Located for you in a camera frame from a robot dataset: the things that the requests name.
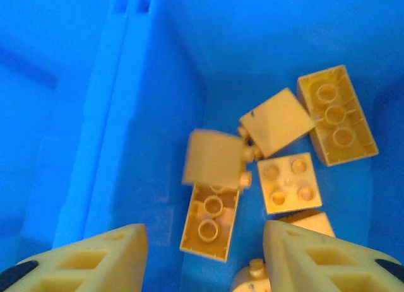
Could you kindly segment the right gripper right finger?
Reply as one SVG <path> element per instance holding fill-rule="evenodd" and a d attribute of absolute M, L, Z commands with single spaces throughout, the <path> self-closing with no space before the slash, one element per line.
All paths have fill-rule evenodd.
<path fill-rule="evenodd" d="M 383 252 L 281 221 L 264 226 L 272 292 L 404 292 L 404 265 Z"/>

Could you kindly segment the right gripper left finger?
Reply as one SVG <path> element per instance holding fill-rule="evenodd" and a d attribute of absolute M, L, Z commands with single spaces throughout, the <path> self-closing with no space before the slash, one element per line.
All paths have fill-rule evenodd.
<path fill-rule="evenodd" d="M 0 273 L 0 292 L 141 292 L 144 224 L 131 224 L 31 256 Z"/>

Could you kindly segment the round yellow lego flame print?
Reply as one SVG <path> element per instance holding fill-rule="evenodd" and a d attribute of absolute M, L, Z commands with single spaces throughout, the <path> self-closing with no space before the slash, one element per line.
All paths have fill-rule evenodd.
<path fill-rule="evenodd" d="M 263 259 L 252 259 L 233 278 L 231 292 L 271 292 L 271 284 Z"/>

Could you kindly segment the yellow two-by-two lego brick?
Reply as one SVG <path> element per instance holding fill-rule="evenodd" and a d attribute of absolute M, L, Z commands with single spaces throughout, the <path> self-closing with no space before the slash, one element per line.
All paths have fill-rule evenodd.
<path fill-rule="evenodd" d="M 252 142 L 256 160 L 267 158 L 314 129 L 315 123 L 289 88 L 239 119 L 241 137 Z"/>
<path fill-rule="evenodd" d="M 301 211 L 293 215 L 280 218 L 279 221 L 322 233 L 330 237 L 335 237 L 335 232 L 326 213 L 316 209 Z"/>
<path fill-rule="evenodd" d="M 257 162 L 267 214 L 280 214 L 323 205 L 310 153 Z"/>
<path fill-rule="evenodd" d="M 218 189 L 251 186 L 247 164 L 254 152 L 241 137 L 210 129 L 195 129 L 189 135 L 182 175 L 184 185 L 202 184 Z"/>

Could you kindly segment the yellow two-by-four lego brick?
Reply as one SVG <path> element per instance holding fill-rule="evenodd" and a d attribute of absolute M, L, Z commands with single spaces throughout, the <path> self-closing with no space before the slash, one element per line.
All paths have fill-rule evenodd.
<path fill-rule="evenodd" d="M 379 154 L 344 65 L 299 77 L 297 94 L 314 121 L 309 137 L 323 164 L 336 166 Z"/>
<path fill-rule="evenodd" d="M 240 194 L 237 189 L 193 185 L 180 250 L 226 262 Z"/>

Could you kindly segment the blue three-compartment bin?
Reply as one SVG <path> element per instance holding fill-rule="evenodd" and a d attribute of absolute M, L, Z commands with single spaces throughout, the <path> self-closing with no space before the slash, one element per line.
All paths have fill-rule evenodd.
<path fill-rule="evenodd" d="M 0 274 L 143 223 L 142 292 L 229 292 L 270 217 L 250 164 L 228 260 L 180 250 L 189 134 L 337 65 L 379 153 L 313 159 L 323 210 L 404 264 L 404 0 L 0 0 Z"/>

